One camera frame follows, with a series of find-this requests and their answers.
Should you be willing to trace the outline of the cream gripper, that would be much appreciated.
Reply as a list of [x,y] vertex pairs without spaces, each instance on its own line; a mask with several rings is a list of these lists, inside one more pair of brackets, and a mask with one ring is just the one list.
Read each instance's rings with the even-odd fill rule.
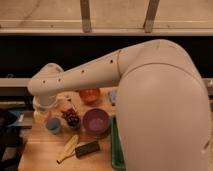
[[55,109],[35,109],[33,117],[36,123],[45,124],[54,114]]

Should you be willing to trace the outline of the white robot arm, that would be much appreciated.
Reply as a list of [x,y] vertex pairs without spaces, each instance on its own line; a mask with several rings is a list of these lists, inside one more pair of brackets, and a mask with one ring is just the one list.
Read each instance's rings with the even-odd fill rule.
[[191,57],[165,39],[116,50],[68,71],[45,65],[28,83],[48,110],[69,90],[115,86],[127,171],[208,171],[211,108]]

